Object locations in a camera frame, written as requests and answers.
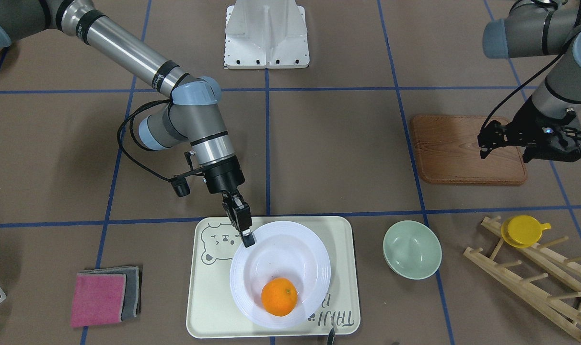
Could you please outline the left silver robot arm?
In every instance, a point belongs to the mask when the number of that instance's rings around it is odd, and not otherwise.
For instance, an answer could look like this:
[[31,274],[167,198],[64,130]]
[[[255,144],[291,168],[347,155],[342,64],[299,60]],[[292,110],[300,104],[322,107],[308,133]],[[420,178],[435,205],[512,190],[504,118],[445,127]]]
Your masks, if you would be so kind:
[[573,163],[581,159],[581,1],[564,9],[564,0],[517,0],[507,18],[483,32],[488,58],[553,56],[544,81],[509,124],[486,118],[477,136],[480,157],[501,147],[523,147],[523,161]]

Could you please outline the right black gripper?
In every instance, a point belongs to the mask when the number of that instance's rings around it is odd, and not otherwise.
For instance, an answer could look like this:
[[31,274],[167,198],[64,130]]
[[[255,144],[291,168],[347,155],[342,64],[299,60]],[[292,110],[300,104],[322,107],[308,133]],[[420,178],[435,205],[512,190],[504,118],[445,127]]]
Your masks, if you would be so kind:
[[255,244],[251,231],[253,219],[249,204],[244,201],[238,186],[245,177],[237,157],[229,157],[204,166],[204,177],[210,194],[222,194],[222,204],[227,217],[238,231],[244,247]]

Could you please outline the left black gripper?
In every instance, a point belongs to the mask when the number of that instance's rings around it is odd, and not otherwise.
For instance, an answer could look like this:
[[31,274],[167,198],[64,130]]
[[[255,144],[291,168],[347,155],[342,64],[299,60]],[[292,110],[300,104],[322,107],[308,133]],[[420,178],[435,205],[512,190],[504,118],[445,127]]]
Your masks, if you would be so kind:
[[581,125],[575,108],[565,107],[563,117],[543,115],[527,100],[509,124],[486,120],[477,136],[481,159],[501,147],[524,147],[522,159],[573,163],[581,159]]

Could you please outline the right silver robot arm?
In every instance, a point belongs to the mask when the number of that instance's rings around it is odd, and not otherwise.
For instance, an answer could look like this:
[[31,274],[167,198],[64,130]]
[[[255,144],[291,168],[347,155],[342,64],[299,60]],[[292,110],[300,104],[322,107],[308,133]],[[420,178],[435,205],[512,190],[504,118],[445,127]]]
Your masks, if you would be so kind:
[[198,168],[166,178],[180,198],[190,193],[187,177],[201,175],[210,194],[221,194],[231,225],[245,247],[255,244],[249,204],[238,188],[245,178],[218,104],[222,90],[211,77],[193,77],[174,61],[95,8],[91,0],[0,0],[0,49],[56,29],[108,57],[136,79],[147,83],[163,100],[142,105],[117,131],[124,155],[123,131],[145,151],[188,143],[185,154]]

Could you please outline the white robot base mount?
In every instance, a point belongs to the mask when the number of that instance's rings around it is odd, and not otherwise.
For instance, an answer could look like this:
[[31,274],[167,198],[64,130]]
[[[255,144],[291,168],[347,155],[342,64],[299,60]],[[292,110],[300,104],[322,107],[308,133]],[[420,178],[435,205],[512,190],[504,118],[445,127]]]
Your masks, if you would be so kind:
[[238,0],[226,9],[228,69],[303,69],[310,65],[306,11],[294,0]]

